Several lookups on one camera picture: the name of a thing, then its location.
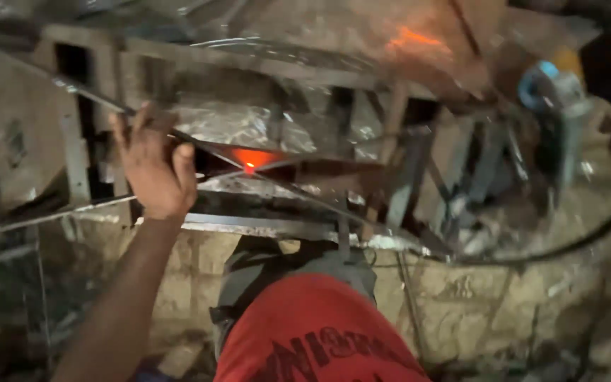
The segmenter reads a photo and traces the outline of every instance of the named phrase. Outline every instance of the red shirt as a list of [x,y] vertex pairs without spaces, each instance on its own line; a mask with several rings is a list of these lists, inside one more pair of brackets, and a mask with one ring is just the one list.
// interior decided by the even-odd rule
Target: red shirt
[[227,337],[215,381],[430,382],[367,298],[314,273],[259,294]]

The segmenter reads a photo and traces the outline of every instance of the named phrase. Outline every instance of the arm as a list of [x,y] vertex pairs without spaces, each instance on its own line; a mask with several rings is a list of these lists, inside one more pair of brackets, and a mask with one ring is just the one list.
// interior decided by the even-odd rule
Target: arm
[[170,147],[175,117],[146,105],[127,128],[111,118],[126,177],[145,221],[122,256],[108,289],[74,335],[52,382],[122,382],[147,355],[152,309],[185,213],[197,197],[190,145]]

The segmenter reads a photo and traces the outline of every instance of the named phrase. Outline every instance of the gray pants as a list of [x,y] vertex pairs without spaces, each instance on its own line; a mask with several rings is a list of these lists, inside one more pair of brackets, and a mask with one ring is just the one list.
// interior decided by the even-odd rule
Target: gray pants
[[344,258],[331,242],[301,241],[301,249],[283,255],[277,243],[261,237],[242,237],[225,262],[218,306],[211,308],[216,359],[227,335],[251,301],[268,285],[299,273],[328,274],[350,285],[376,304],[376,274],[361,249],[351,249]]

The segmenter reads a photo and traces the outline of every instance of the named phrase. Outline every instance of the hand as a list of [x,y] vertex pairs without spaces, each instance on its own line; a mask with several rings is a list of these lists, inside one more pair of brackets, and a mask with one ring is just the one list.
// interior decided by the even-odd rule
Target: hand
[[143,103],[129,128],[124,115],[110,115],[122,166],[145,217],[182,219],[197,200],[195,148],[174,148],[167,134],[178,116]]

